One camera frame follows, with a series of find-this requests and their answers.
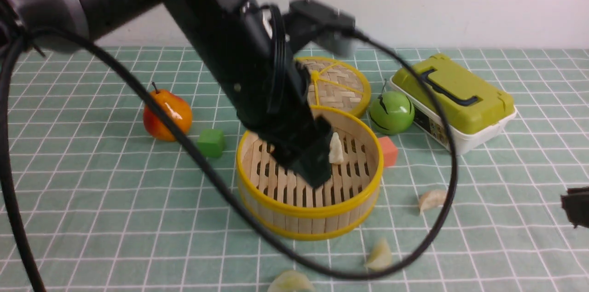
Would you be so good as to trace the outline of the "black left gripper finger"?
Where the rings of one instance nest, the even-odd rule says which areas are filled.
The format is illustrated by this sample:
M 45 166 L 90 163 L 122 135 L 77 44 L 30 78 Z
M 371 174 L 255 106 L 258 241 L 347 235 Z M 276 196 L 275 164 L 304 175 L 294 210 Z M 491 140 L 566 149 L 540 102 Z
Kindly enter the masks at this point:
M 272 138 L 275 161 L 296 173 L 311 187 L 318 189 L 332 176 L 329 143 L 332 125 L 324 116 L 295 116 L 278 123 Z

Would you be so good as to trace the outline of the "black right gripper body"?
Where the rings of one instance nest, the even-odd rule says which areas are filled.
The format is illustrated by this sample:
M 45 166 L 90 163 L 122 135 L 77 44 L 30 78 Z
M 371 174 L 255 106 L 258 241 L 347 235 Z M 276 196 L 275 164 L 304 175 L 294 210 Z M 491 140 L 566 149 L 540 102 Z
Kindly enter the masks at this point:
M 561 195 L 561 206 L 566 218 L 576 229 L 578 226 L 589 228 L 589 187 L 567 189 Z

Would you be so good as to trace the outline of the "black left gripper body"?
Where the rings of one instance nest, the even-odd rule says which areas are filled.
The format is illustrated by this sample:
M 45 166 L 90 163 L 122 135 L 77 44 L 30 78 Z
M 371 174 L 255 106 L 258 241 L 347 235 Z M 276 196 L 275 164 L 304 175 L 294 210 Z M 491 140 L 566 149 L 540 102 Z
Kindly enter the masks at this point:
M 284 155 L 300 154 L 323 137 L 323 127 L 307 100 L 311 80 L 290 60 L 277 71 L 270 60 L 230 61 L 230 102 L 249 130 Z

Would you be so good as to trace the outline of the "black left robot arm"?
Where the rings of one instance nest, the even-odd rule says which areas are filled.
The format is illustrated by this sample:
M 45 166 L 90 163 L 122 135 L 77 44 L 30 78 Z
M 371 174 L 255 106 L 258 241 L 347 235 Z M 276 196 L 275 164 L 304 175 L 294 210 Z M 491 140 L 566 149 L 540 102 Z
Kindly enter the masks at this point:
M 282 167 L 314 189 L 332 176 L 331 127 L 307 100 L 311 77 L 293 55 L 311 22 L 256 0 L 1 0 L 1 51 L 18 23 L 65 29 L 91 42 L 163 4 L 248 130 L 273 145 Z

